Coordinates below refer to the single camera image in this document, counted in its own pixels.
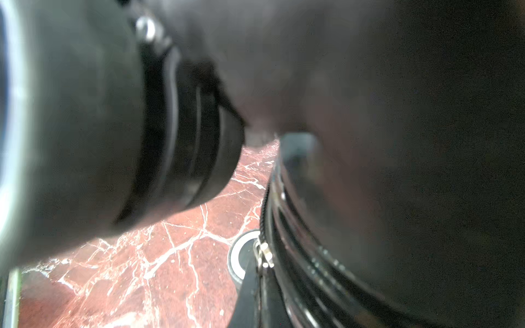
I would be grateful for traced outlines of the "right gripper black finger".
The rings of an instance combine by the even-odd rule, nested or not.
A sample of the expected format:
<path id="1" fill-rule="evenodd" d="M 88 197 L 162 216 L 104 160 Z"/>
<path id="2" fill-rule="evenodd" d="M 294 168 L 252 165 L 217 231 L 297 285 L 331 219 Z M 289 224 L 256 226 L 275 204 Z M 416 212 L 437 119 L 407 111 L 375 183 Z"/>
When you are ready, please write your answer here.
<path id="1" fill-rule="evenodd" d="M 257 259 L 250 258 L 228 328 L 259 328 L 261 326 L 261 284 Z"/>

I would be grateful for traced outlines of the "white space-print kids suitcase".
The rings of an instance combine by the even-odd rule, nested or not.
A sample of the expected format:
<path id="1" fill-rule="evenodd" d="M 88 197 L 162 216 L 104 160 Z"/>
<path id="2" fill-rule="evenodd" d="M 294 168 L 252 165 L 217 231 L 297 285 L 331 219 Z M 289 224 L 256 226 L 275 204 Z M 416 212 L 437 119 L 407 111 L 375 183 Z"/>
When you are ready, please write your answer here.
<path id="1" fill-rule="evenodd" d="M 261 324 L 524 326 L 523 1 L 2 1 L 1 272 L 280 153 Z"/>

